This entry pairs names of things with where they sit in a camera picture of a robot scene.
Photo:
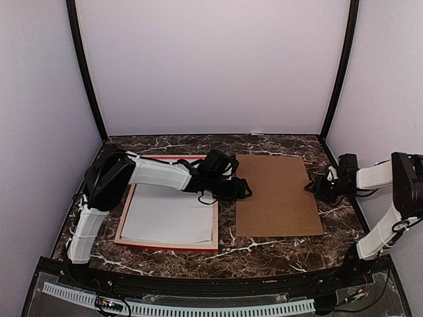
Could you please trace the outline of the brown cardboard backing board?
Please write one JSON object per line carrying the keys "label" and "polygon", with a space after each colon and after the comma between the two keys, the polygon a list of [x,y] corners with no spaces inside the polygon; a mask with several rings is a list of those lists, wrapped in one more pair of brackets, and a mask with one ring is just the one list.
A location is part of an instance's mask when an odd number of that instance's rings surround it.
{"label": "brown cardboard backing board", "polygon": [[237,176],[252,196],[237,202],[240,237],[321,236],[323,226],[301,157],[238,155]]}

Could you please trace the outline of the landscape sunset photo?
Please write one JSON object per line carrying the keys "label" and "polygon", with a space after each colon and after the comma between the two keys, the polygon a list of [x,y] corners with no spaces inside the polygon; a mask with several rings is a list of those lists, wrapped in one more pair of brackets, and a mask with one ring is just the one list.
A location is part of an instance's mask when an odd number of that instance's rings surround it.
{"label": "landscape sunset photo", "polygon": [[122,237],[143,242],[199,244],[212,240],[213,207],[176,192],[153,196],[135,192]]}

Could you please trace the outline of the wooden picture frame red edge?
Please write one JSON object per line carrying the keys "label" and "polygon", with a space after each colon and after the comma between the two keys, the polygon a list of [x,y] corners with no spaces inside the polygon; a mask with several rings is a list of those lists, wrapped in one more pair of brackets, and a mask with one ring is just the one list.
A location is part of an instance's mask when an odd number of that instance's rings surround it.
{"label": "wooden picture frame red edge", "polygon": [[[135,161],[134,173],[130,178],[130,190],[125,202],[124,210],[120,218],[115,243],[130,248],[163,249],[193,252],[215,252],[218,243],[218,204],[212,195],[205,192],[189,193],[184,189],[193,177],[192,171],[181,163],[181,157],[141,157],[131,155]],[[126,220],[130,203],[135,192],[143,192],[158,196],[160,194],[174,196],[176,192],[195,197],[204,205],[213,207],[212,240],[199,244],[171,244],[164,242],[143,242],[130,240],[122,237],[122,229]]]}

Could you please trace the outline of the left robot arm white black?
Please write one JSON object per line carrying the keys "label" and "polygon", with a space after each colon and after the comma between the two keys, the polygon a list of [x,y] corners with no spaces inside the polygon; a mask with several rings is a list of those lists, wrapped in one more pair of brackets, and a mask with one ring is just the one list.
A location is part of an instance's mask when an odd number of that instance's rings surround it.
{"label": "left robot arm white black", "polygon": [[79,288],[93,283],[93,273],[84,265],[104,218],[116,208],[128,185],[162,186],[204,195],[216,201],[236,201],[252,196],[248,182],[235,173],[239,161],[218,149],[194,162],[174,162],[143,157],[115,145],[109,146],[85,173],[79,198],[79,214],[66,244],[63,258],[72,264],[67,276]]}

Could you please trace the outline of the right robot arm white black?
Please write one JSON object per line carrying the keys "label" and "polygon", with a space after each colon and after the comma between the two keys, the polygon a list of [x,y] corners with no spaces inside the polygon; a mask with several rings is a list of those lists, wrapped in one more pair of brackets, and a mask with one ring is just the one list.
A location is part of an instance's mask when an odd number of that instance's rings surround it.
{"label": "right robot arm white black", "polygon": [[365,196],[391,186],[393,200],[376,226],[347,251],[337,280],[352,286],[363,275],[364,262],[376,260],[411,227],[422,222],[422,155],[394,152],[389,160],[359,168],[355,154],[338,158],[324,174],[315,174],[304,187],[318,200],[335,204],[347,196]]}

